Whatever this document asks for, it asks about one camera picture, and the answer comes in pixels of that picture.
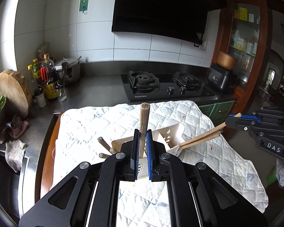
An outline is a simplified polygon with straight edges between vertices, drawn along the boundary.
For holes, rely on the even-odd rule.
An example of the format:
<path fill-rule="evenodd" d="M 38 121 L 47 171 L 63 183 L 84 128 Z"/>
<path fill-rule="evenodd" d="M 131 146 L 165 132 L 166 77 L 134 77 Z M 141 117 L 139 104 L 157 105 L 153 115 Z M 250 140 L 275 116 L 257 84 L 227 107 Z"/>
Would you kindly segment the light bamboo chopstick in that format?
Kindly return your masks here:
<path fill-rule="evenodd" d="M 207 136 L 207 135 L 209 135 L 209 134 L 211 134 L 211 133 L 214 133 L 214 132 L 217 132 L 217 131 L 219 131 L 220 132 L 220 134 L 223 132 L 223 129 L 226 127 L 226 123 L 225 122 L 223 122 L 222 124 L 219 124 L 218 126 L 216 126 L 215 128 L 213 128 L 213 129 L 211 129 L 211 130 L 209 130 L 209 131 L 207 131 L 207 132 L 205 132 L 205 133 L 203 133 L 203 134 L 201 134 L 201 135 L 199 135 L 199 136 L 197 136 L 197 137 L 195 137 L 195 138 L 192 138 L 191 140 L 197 140 L 198 138 L 202 138 L 203 136 Z M 183 142 L 182 144 L 180 144 L 179 146 L 181 146 L 181 145 L 185 145 L 186 143 L 189 143 L 191 140 L 188 140 L 188 141 L 186 141 L 186 142 Z"/>
<path fill-rule="evenodd" d="M 217 131 L 217 132 L 211 133 L 207 136 L 203 136 L 202 138 L 198 138 L 197 140 L 194 140 L 194 141 L 191 140 L 189 143 L 186 143 L 185 145 L 181 145 L 180 148 L 186 149 L 186 148 L 201 144 L 203 142 L 207 142 L 207 141 L 212 140 L 214 138 L 218 138 L 219 136 L 220 136 L 220 132 Z"/>

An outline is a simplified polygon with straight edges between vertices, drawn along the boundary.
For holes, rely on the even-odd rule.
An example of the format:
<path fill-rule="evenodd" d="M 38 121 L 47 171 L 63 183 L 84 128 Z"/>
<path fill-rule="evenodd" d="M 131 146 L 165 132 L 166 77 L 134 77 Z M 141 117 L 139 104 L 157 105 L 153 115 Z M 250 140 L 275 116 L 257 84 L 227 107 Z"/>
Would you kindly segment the dark wooden chopstick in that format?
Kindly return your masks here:
<path fill-rule="evenodd" d="M 99 158 L 107 159 L 107 158 L 109 158 L 109 157 L 110 157 L 110 155 L 108 155 L 108 154 L 99 153 Z"/>
<path fill-rule="evenodd" d="M 111 147 L 108 145 L 108 143 L 102 138 L 98 138 L 98 142 L 109 152 Z"/>
<path fill-rule="evenodd" d="M 110 148 L 110 153 L 111 154 L 116 154 L 116 150 L 114 148 Z"/>
<path fill-rule="evenodd" d="M 150 113 L 150 104 L 142 103 L 140 106 L 139 158 L 143 158 L 145 142 L 146 142 L 146 131 L 148 128 L 148 121 L 149 121 L 149 113 Z"/>

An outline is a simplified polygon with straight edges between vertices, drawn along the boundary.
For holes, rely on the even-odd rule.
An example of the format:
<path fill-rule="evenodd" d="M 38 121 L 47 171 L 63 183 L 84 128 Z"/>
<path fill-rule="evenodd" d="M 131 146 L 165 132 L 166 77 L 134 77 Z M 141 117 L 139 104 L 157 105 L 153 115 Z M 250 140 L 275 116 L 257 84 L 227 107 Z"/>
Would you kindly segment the black countertop appliance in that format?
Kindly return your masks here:
<path fill-rule="evenodd" d="M 233 93 L 239 76 L 233 70 L 227 70 L 218 64 L 211 64 L 207 80 L 222 93 Z"/>

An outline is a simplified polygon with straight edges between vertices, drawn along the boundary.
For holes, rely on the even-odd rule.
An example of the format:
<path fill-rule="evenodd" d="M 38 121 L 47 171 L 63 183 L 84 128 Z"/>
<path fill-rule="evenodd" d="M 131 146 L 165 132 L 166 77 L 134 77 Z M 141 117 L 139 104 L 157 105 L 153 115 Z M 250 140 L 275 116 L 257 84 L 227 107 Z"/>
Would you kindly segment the white plastic utensil holder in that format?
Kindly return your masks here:
<path fill-rule="evenodd" d="M 121 181 L 144 178 L 153 182 L 164 181 L 168 177 L 169 169 L 161 164 L 161 155 L 165 153 L 179 156 L 179 145 L 184 142 L 184 129 L 182 124 L 173 124 L 154 131 L 148 130 L 143 158 L 138 157 L 140 133 L 135 130 L 134 135 L 112 142 L 116 154 L 112 154 L 107 160 L 114 162 L 115 174 Z"/>

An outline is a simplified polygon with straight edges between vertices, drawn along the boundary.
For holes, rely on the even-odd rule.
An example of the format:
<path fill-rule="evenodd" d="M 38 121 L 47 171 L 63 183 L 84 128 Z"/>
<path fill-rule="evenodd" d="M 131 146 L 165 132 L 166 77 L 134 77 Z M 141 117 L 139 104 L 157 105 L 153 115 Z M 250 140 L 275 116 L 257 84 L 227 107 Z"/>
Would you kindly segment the grey dish rag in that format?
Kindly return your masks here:
<path fill-rule="evenodd" d="M 5 147 L 5 160 L 7 164 L 14 170 L 15 173 L 19 172 L 22 168 L 27 144 L 22 142 L 20 139 L 17 139 L 6 142 Z"/>

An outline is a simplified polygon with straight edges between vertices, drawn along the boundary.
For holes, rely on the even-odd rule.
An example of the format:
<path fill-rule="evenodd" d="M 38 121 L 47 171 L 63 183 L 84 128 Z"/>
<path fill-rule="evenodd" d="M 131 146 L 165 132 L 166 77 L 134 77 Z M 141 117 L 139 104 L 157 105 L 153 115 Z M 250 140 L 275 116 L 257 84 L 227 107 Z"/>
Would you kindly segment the wooden glass door cabinet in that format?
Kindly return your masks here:
<path fill-rule="evenodd" d="M 262 82 L 272 41 L 272 10 L 267 0 L 226 0 L 221 9 L 212 61 L 219 52 L 237 60 L 238 82 L 232 112 L 250 108 Z"/>

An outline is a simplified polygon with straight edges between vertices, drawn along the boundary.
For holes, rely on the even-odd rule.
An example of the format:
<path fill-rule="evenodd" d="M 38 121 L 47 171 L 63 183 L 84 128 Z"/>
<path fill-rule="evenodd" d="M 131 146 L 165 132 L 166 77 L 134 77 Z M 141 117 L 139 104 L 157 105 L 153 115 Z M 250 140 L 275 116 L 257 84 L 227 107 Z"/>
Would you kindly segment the small white seasoning jar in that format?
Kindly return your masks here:
<path fill-rule="evenodd" d="M 37 104 L 40 108 L 44 108 L 46 106 L 46 99 L 43 93 L 42 88 L 37 88 L 34 91 L 34 96 L 37 100 Z"/>

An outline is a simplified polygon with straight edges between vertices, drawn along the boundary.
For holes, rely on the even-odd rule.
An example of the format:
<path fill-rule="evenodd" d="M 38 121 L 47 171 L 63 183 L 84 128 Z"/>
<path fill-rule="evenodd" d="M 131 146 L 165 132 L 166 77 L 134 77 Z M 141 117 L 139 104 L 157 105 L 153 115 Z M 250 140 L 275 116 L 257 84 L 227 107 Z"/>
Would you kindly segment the black gas stove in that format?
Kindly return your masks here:
<path fill-rule="evenodd" d="M 156 100 L 186 100 L 213 96 L 202 81 L 188 73 L 153 74 L 130 71 L 121 75 L 126 96 L 131 103 Z"/>

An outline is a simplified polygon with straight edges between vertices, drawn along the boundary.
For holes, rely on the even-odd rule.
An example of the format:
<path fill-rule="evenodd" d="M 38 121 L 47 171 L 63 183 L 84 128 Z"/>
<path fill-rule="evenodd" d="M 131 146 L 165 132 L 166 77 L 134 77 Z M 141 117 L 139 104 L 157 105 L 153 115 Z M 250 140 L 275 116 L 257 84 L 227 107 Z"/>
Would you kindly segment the dark soy sauce bottle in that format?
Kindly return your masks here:
<path fill-rule="evenodd" d="M 49 54 L 44 54 L 44 60 L 41 63 L 40 74 L 45 96 L 48 100 L 56 100 L 58 91 L 56 85 L 58 82 L 58 73 L 56 72 L 54 62 L 50 59 Z"/>

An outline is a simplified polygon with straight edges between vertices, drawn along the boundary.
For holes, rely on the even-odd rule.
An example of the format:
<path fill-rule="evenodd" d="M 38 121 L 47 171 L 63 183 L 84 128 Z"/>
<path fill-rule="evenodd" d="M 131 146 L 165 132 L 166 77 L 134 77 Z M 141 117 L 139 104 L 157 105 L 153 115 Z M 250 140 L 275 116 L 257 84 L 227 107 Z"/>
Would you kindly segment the black range hood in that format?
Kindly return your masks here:
<path fill-rule="evenodd" d="M 202 44 L 208 12 L 226 0 L 115 0 L 113 32 L 134 32 Z"/>

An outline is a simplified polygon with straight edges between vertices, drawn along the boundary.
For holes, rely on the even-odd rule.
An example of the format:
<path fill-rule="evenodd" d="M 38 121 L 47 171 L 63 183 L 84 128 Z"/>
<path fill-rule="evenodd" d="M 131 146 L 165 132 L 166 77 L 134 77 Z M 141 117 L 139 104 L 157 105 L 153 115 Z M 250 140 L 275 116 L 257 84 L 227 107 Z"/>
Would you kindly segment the steel pressure cooker pot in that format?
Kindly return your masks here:
<path fill-rule="evenodd" d="M 55 69 L 60 79 L 66 86 L 75 86 L 80 83 L 81 80 L 81 68 L 79 58 L 63 58 L 60 61 L 55 62 Z"/>

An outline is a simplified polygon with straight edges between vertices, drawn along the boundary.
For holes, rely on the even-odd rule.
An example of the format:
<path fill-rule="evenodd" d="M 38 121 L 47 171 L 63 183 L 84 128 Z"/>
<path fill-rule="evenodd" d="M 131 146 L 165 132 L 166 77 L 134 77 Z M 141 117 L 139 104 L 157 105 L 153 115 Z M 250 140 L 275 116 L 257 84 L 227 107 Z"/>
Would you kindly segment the round wooden cutting board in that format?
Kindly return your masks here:
<path fill-rule="evenodd" d="M 6 69 L 0 73 L 0 95 L 7 97 L 11 112 L 27 117 L 32 105 L 32 94 L 27 79 L 18 71 Z"/>

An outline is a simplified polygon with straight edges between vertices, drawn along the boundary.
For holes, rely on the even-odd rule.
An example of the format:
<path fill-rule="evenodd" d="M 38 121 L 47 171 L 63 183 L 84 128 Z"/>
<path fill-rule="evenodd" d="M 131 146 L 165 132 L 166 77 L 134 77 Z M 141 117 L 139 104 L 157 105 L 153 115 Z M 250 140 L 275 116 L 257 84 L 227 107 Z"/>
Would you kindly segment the yellow cap oil bottle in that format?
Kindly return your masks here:
<path fill-rule="evenodd" d="M 38 62 L 38 59 L 37 59 L 37 58 L 35 58 L 35 59 L 33 60 L 32 66 L 33 66 L 34 77 L 35 77 L 36 79 L 40 79 L 40 78 L 41 78 L 41 75 L 40 75 L 40 67 L 39 67 L 39 62 Z"/>

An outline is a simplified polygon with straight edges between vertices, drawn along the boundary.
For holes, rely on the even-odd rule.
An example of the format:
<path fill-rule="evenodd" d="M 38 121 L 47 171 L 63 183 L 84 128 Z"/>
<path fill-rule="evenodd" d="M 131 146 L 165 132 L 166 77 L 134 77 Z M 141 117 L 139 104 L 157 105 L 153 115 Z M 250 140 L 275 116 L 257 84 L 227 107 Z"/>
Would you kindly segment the white wall socket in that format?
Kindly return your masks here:
<path fill-rule="evenodd" d="M 207 48 L 207 41 L 203 41 L 202 44 L 199 46 L 199 49 L 205 51 Z"/>

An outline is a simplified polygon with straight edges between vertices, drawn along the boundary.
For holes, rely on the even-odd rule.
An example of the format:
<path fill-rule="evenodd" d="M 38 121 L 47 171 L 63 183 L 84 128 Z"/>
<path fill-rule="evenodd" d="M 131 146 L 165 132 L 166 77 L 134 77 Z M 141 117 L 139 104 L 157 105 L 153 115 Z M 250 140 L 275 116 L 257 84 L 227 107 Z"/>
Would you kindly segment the green wall sticker hook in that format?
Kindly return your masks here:
<path fill-rule="evenodd" d="M 88 0 L 80 0 L 79 11 L 84 13 L 88 10 Z"/>

